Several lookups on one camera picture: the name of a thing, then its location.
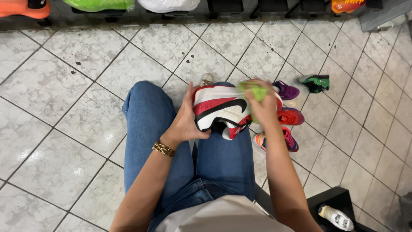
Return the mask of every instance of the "purple sneaker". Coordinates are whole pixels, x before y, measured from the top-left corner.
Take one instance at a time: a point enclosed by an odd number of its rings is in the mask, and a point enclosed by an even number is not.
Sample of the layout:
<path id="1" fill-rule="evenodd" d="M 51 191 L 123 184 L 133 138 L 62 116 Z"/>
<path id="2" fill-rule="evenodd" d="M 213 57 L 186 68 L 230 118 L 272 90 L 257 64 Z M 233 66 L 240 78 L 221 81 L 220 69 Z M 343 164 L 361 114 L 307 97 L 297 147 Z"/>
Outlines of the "purple sneaker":
<path id="1" fill-rule="evenodd" d="M 273 86 L 276 86 L 280 89 L 278 92 L 282 100 L 292 100 L 299 95 L 299 89 L 293 86 L 285 84 L 283 81 L 278 80 L 273 82 Z"/>

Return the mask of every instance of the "green sneaker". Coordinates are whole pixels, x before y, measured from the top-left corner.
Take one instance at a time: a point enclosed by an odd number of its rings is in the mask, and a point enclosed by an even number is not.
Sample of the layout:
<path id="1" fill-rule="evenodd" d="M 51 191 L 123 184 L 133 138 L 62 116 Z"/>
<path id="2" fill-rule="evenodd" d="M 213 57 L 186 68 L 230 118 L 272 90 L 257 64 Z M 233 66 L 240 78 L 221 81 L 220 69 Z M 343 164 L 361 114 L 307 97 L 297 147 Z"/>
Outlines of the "green sneaker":
<path id="1" fill-rule="evenodd" d="M 329 75 L 306 75 L 298 78 L 298 81 L 309 88 L 309 92 L 320 93 L 329 90 Z"/>

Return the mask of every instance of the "hand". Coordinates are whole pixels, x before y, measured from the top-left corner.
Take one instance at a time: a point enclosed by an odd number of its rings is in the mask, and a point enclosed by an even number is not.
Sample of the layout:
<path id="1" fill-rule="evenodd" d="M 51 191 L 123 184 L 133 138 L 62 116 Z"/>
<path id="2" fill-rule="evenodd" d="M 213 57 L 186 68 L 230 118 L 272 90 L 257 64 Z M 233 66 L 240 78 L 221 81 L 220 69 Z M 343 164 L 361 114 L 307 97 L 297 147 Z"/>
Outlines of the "hand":
<path id="1" fill-rule="evenodd" d="M 176 149 L 183 141 L 209 138 L 211 130 L 207 132 L 199 131 L 193 119 L 192 95 L 197 88 L 199 86 L 193 87 L 193 83 L 189 82 L 189 87 L 175 120 L 160 137 L 160 142 L 171 149 Z"/>
<path id="2" fill-rule="evenodd" d="M 272 84 L 260 79 L 252 79 L 249 81 L 267 88 L 267 94 L 261 102 L 258 102 L 255 99 L 254 94 L 250 90 L 246 90 L 245 96 L 252 107 L 253 116 L 257 118 L 265 130 L 280 125 L 277 114 L 278 99 L 274 94 L 275 90 L 273 89 Z"/>

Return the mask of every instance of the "white shirt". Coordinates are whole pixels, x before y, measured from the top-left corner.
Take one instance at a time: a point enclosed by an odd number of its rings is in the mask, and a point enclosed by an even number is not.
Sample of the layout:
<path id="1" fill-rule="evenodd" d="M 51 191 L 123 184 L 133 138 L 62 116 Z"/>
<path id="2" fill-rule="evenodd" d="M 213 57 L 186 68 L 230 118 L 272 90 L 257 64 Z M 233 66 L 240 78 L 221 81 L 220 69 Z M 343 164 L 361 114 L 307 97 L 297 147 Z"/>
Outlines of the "white shirt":
<path id="1" fill-rule="evenodd" d="M 155 232 L 293 232 L 270 218 L 245 196 L 226 195 L 168 215 Z"/>

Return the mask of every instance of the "person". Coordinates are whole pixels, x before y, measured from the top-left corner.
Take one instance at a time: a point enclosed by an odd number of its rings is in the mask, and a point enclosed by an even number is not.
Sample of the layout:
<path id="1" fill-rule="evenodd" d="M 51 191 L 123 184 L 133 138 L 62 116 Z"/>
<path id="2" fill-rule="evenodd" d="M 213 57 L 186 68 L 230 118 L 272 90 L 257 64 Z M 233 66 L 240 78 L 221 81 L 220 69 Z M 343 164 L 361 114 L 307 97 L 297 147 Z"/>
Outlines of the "person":
<path id="1" fill-rule="evenodd" d="M 231 141 L 210 130 L 201 132 L 192 108 L 192 94 L 198 87 L 189 84 L 176 114 L 172 100 L 160 87 L 141 81 L 132 87 L 122 108 L 127 119 L 126 196 L 110 232 L 322 231 L 309 213 L 289 157 L 274 90 L 270 83 L 250 81 L 268 89 L 261 102 L 250 91 L 245 96 L 265 130 L 267 180 L 276 220 L 253 203 L 249 131 Z M 199 139 L 195 159 L 188 142 L 192 139 Z M 155 142 L 168 147 L 168 155 L 152 149 Z M 171 151 L 176 151 L 174 157 L 169 156 Z"/>

